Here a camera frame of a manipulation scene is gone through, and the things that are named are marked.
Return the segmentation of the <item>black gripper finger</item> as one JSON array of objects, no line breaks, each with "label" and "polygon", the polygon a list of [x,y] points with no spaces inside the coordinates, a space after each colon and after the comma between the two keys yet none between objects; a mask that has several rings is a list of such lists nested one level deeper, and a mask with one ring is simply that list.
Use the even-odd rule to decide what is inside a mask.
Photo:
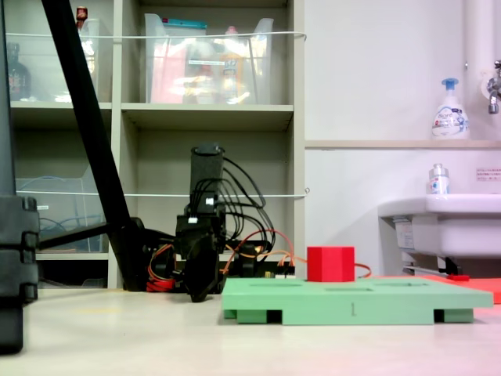
[{"label": "black gripper finger", "polygon": [[184,268],[184,285],[192,302],[204,300],[203,263],[199,257],[188,258]]},{"label": "black gripper finger", "polygon": [[219,283],[219,257],[217,252],[209,252],[204,256],[204,267],[202,279],[202,288],[200,298],[204,300],[208,295],[218,294],[220,292]]}]

